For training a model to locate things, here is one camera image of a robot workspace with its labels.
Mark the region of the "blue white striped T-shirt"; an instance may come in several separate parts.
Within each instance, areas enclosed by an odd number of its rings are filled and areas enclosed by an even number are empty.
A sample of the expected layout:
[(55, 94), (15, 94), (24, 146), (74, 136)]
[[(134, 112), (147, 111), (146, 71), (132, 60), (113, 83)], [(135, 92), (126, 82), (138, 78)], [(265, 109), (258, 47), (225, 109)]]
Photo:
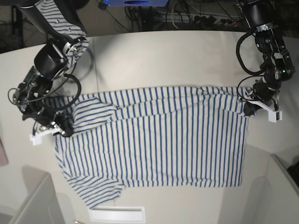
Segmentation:
[(248, 118), (239, 87), (151, 87), (82, 94), (55, 137), (61, 172), (88, 208), (125, 188), (237, 187)]

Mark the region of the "pink cloth at edge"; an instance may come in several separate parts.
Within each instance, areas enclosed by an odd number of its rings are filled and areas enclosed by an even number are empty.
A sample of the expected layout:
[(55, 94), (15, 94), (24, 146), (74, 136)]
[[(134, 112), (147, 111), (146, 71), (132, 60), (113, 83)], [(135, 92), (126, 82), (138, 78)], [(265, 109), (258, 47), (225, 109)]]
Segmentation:
[(7, 165), (9, 162), (8, 162), (8, 158), (7, 158), (7, 155), (6, 155), (6, 152), (5, 152), (5, 149), (2, 145), (2, 142), (0, 142), (0, 166), (5, 166)]

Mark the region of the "black keyboard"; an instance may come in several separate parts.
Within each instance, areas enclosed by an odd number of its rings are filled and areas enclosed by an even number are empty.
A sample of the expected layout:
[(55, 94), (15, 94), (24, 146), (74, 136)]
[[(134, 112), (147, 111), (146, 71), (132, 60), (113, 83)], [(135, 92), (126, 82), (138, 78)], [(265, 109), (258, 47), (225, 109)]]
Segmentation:
[(297, 186), (299, 186), (299, 162), (291, 165), (287, 169), (289, 175), (292, 177)]

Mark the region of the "grey partition panel left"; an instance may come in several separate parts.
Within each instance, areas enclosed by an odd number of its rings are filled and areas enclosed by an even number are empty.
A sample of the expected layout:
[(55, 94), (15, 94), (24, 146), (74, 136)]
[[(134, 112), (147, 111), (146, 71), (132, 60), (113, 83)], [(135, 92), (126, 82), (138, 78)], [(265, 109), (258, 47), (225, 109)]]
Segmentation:
[(49, 173), (44, 174), (34, 190), (25, 198), (16, 212), (0, 207), (2, 224), (64, 224), (53, 181)]

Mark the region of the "grey partition panel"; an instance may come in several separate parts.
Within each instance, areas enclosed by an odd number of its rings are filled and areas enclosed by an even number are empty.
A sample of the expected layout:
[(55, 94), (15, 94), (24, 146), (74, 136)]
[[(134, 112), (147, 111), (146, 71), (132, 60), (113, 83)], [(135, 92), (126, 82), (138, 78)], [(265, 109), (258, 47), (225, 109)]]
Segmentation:
[(25, 198), (16, 212), (0, 207), (2, 224), (64, 224), (53, 181), (49, 173), (44, 174), (34, 190)]
[(266, 179), (271, 199), (265, 224), (297, 224), (299, 222), (299, 188), (276, 155), (271, 155)]

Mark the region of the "grey partition panel right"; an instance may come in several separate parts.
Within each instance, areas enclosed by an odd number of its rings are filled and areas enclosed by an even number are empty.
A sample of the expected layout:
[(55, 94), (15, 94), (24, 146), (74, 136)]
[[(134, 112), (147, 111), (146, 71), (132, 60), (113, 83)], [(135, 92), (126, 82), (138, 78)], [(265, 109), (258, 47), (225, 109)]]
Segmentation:
[(265, 224), (297, 224), (299, 222), (299, 188), (276, 155), (271, 155), (266, 179), (271, 199)]

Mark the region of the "white power strip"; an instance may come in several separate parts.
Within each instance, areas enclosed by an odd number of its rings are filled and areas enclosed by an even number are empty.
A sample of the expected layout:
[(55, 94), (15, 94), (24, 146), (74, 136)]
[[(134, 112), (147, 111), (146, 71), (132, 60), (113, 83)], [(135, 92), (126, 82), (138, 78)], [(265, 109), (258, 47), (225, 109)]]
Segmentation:
[(168, 12), (168, 13), (157, 13), (155, 15), (156, 20), (170, 22), (171, 24), (174, 23), (175, 25), (179, 23), (189, 23), (193, 22), (194, 19), (209, 19), (210, 21), (214, 21), (216, 24), (233, 24), (239, 22), (240, 19), (238, 16), (231, 16), (231, 18), (224, 14), (186, 14), (183, 12)]

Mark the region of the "blue box with oval hole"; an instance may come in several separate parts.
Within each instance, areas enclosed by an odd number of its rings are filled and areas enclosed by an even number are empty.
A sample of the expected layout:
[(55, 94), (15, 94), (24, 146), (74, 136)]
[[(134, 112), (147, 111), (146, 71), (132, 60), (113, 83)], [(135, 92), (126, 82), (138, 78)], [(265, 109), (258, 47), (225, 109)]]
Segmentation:
[(168, 0), (104, 0), (111, 7), (164, 7)]

